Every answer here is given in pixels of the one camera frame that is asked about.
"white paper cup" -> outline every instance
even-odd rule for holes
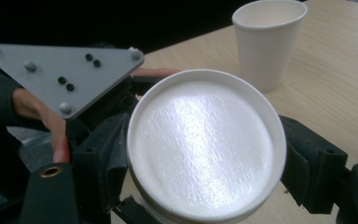
[[[260,0],[237,9],[235,27],[240,77],[267,92],[278,89],[307,6],[295,0]]]

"white round lid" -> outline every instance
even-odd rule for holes
[[[282,124],[268,100],[220,71],[165,78],[130,121],[137,188],[159,210],[191,221],[252,214],[280,181],[285,156]]]

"screw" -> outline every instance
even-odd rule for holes
[[[66,85],[66,89],[67,89],[68,91],[74,91],[74,90],[75,90],[75,86],[74,86],[74,84],[69,83],[69,84]]]
[[[94,67],[101,67],[101,62],[100,60],[94,60],[94,62],[92,62],[94,64]]]
[[[27,69],[28,72],[36,71],[36,65],[34,65],[34,63],[32,63],[30,61],[25,61],[24,67],[25,67],[25,69]]]
[[[86,54],[86,60],[90,62],[92,60],[92,55]]]
[[[66,78],[65,77],[59,77],[58,78],[58,83],[60,83],[60,84],[65,84],[66,83]]]
[[[60,110],[64,114],[70,114],[72,112],[72,107],[68,103],[60,104]]]
[[[142,52],[138,49],[132,49],[131,50],[131,57],[133,58],[133,60],[139,60],[142,56]]]

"wooden table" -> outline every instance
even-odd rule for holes
[[[358,3],[309,0],[306,4],[309,13],[301,24],[283,84],[265,95],[280,115],[300,121],[346,151],[351,169],[358,163]],[[234,28],[149,53],[144,67],[210,68],[238,75]],[[122,196],[130,194],[138,197],[127,175]],[[296,205],[280,183],[242,223],[336,223],[337,210],[335,206],[331,215],[311,215]],[[116,215],[112,217],[112,223],[121,222]]]

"person's hand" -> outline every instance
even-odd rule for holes
[[[180,72],[180,70],[171,68],[138,68],[131,74],[131,76],[165,78],[178,72]]]
[[[64,119],[23,88],[13,91],[13,109],[17,116],[41,120],[51,132],[53,162],[69,162],[70,152]]]

